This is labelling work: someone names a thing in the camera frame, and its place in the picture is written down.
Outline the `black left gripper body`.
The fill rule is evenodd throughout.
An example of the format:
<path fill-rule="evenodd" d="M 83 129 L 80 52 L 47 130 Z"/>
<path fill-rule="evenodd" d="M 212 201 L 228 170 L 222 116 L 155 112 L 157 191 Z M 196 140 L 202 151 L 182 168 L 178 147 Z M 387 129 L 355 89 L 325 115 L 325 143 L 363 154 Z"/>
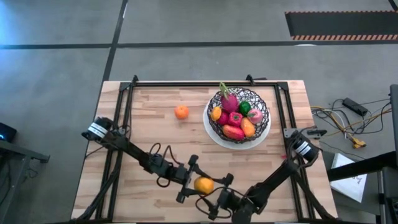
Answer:
<path fill-rule="evenodd" d="M 177 194 L 176 201 L 178 203 L 184 203 L 186 196 L 184 196 L 184 190 L 190 189 L 189 183 L 192 179 L 192 174 L 194 173 L 193 168 L 197 166 L 197 155 L 192 155 L 190 160 L 188 161 L 189 168 L 186 169 L 184 164 L 179 164 L 177 168 L 177 172 L 175 178 L 178 180 L 178 183 L 182 185 L 180 192 Z"/>

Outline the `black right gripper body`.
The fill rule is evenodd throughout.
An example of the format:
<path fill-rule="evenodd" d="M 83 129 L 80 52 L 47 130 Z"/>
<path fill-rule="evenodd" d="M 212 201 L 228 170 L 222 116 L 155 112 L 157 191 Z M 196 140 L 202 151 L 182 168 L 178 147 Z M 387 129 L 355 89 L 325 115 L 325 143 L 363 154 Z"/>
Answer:
<path fill-rule="evenodd" d="M 239 193 L 237 190 L 229 188 L 229 185 L 231 185 L 233 182 L 234 176 L 228 173 L 225 178 L 226 184 L 222 186 L 215 205 L 218 207 L 218 209 L 222 208 L 223 210 L 229 212 L 227 217 L 223 217 L 229 218 L 239 210 L 246 208 L 249 202 L 243 194 Z M 221 218 L 221 216 L 218 214 L 209 214 L 210 220 L 215 220 L 217 218 Z"/>

